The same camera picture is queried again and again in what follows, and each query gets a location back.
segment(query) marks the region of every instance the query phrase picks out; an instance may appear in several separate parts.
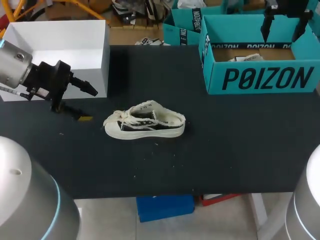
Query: white cardboard box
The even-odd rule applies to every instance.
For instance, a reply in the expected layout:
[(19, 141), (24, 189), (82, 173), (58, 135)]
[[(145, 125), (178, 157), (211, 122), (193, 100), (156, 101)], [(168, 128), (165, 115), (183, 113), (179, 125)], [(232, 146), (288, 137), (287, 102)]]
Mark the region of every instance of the white cardboard box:
[[(3, 39), (32, 54), (32, 63), (55, 66), (59, 60), (71, 66), (74, 76), (88, 81), (96, 97), (68, 85), (63, 99), (105, 98), (109, 74), (109, 27), (104, 20), (13, 22)], [(19, 85), (17, 91), (26, 93)], [(17, 95), (0, 91), (3, 101), (25, 101)]]

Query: black tabletop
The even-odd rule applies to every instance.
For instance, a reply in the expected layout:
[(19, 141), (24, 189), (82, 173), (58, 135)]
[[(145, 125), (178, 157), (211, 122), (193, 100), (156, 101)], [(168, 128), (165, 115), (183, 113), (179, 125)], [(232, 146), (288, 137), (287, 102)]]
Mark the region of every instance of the black tabletop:
[[(118, 140), (103, 121), (147, 100), (184, 114), (177, 138)], [(74, 198), (293, 191), (320, 144), (316, 93), (208, 95), (198, 49), (112, 46), (108, 98), (0, 102), (0, 135), (24, 146)]]

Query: teal cardboard box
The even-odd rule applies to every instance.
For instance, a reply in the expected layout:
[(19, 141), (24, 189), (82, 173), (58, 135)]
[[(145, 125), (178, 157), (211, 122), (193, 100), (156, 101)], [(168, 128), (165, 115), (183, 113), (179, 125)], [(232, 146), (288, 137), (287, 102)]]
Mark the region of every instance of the teal cardboard box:
[[(310, 26), (292, 42), (299, 19), (276, 15), (265, 43), (263, 21), (261, 14), (203, 17), (199, 54), (209, 94), (314, 91), (320, 79), (320, 43)], [(264, 60), (228, 61), (255, 53)]]
[(166, 44), (199, 45), (200, 33), (176, 27), (171, 14), (164, 20), (162, 27)]
[(313, 10), (313, 18), (309, 21), (310, 27), (312, 28), (314, 34), (320, 37), (320, 1), (317, 1), (315, 5), (311, 6)]
[(216, 4), (216, 6), (207, 6), (193, 9), (179, 9), (178, 0), (175, 0), (171, 9), (175, 26), (178, 28), (200, 33), (202, 17), (204, 15), (221, 15), (227, 13), (228, 0), (210, 1), (213, 1), (213, 4)]

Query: sneaker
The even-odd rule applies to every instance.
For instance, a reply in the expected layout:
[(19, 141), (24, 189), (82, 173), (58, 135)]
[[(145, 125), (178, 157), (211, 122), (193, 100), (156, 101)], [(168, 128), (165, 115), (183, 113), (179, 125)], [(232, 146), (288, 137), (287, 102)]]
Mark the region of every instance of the sneaker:
[(150, 100), (126, 111), (115, 111), (104, 122), (105, 132), (115, 139), (175, 138), (185, 130), (186, 118)]

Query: blue plastic crate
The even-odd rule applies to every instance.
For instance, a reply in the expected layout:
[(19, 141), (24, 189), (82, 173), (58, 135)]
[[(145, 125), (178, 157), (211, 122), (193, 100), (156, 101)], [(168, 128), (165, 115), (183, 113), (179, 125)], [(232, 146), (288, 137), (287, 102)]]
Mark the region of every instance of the blue plastic crate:
[(191, 195), (137, 197), (136, 205), (141, 223), (191, 214), (195, 209)]

